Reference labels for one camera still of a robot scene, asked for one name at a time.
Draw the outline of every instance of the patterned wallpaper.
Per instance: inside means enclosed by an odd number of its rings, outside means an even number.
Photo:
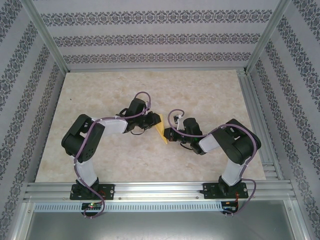
[[[250,73],[277,158],[320,239],[320,5],[293,0]]]
[[[18,0],[1,0],[0,16],[0,240],[4,240],[26,183],[35,180],[64,76]]]
[[[71,70],[244,67],[279,0],[35,0]]]

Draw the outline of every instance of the beige marble surface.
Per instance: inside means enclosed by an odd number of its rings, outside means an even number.
[[[151,110],[163,114],[165,127],[169,111],[181,108],[186,118],[196,118],[203,133],[232,118],[251,129],[234,70],[68,73],[36,182],[74,182],[73,160],[61,147],[65,133],[80,114],[114,116],[139,91],[150,93]],[[101,139],[92,159],[101,182],[217,181],[227,164],[220,148],[196,155],[177,142],[166,145],[155,127],[140,136],[126,133]],[[258,154],[244,177],[266,179]]]

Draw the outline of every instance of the purple cable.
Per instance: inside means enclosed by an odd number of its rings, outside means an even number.
[[[245,161],[245,165],[244,165],[244,167],[242,168],[239,176],[240,176],[240,178],[241,178],[242,180],[244,180],[244,181],[251,181],[251,182],[253,182],[254,187],[253,187],[253,190],[252,190],[252,193],[251,193],[250,197],[249,197],[248,200],[244,203],[244,205],[243,205],[237,212],[233,213],[233,215],[238,214],[238,213],[241,212],[241,211],[246,207],[246,205],[250,202],[250,200],[253,198],[253,196],[254,196],[254,194],[255,194],[255,192],[256,192],[256,189],[257,189],[257,183],[256,183],[255,180],[249,179],[249,178],[242,178],[242,175],[244,174],[244,172],[245,172],[248,164],[252,161],[252,159],[254,158],[254,156],[255,156],[256,153],[257,153],[257,144],[256,144],[256,141],[255,141],[254,137],[251,135],[250,132],[248,132],[248,131],[247,131],[246,129],[244,129],[243,127],[238,126],[238,125],[235,125],[235,124],[231,124],[231,123],[222,124],[222,125],[218,126],[217,128],[213,129],[213,130],[212,130],[211,132],[209,132],[208,134],[205,134],[205,135],[185,134],[185,133],[180,132],[180,131],[178,131],[177,129],[175,129],[175,127],[172,125],[172,123],[171,123],[171,121],[170,121],[170,116],[171,116],[171,114],[172,114],[174,111],[180,111],[180,112],[182,112],[182,115],[181,115],[181,116],[185,115],[185,111],[183,111],[182,109],[176,108],[176,109],[171,110],[171,111],[169,112],[169,114],[168,114],[168,123],[169,123],[170,127],[171,127],[174,131],[176,131],[178,134],[180,134],[180,135],[182,135],[182,136],[191,137],[191,138],[204,138],[204,137],[210,135],[211,133],[213,133],[214,131],[216,131],[217,129],[224,128],[224,127],[232,127],[232,128],[239,129],[239,130],[243,131],[245,134],[247,134],[247,135],[249,136],[249,138],[250,138],[250,140],[252,141],[252,144],[253,144],[253,153],[252,153],[251,157],[250,157],[247,161]]]
[[[85,217],[86,219],[94,219],[94,218],[100,216],[100,215],[104,212],[104,210],[105,210],[105,208],[106,208],[106,203],[105,203],[104,198],[103,198],[99,193],[97,193],[95,190],[93,190],[88,184],[86,184],[86,182],[83,181],[82,178],[80,177],[80,174],[79,174],[79,172],[78,172],[78,170],[77,170],[77,161],[78,161],[78,158],[79,158],[80,154],[82,153],[82,151],[84,150],[84,148],[85,148],[85,146],[86,146],[86,143],[87,143],[87,141],[88,141],[88,138],[89,138],[89,136],[90,136],[90,133],[91,133],[92,129],[94,128],[94,126],[95,126],[98,122],[104,121],[104,120],[111,120],[111,119],[122,119],[122,120],[123,120],[123,119],[133,119],[133,118],[139,117],[140,115],[143,115],[146,111],[148,111],[148,110],[151,108],[151,96],[150,96],[150,94],[147,93],[146,91],[140,91],[140,92],[138,92],[138,93],[134,96],[134,98],[136,98],[139,94],[146,94],[146,95],[148,96],[148,98],[149,98],[149,100],[148,100],[148,102],[147,102],[147,106],[146,106],[146,108],[145,108],[142,112],[140,112],[139,114],[133,115],[133,116],[124,116],[124,117],[121,117],[121,116],[107,116],[107,117],[103,117],[103,118],[100,118],[100,119],[95,120],[95,121],[91,124],[88,132],[86,133],[86,136],[85,136],[85,138],[84,138],[84,140],[83,140],[83,142],[82,142],[82,145],[81,145],[78,153],[76,154],[76,156],[75,156],[74,159],[73,159],[74,172],[75,172],[76,176],[78,177],[79,181],[80,181],[86,188],[88,188],[91,192],[93,192],[95,195],[97,195],[97,196],[101,199],[102,206],[103,206],[103,207],[102,207],[102,210],[101,210],[100,212],[98,212],[98,213],[97,213],[96,215],[94,215],[94,216],[87,216],[87,215],[86,215],[87,209],[85,209],[84,212],[83,212],[83,215],[84,215],[84,217]]]

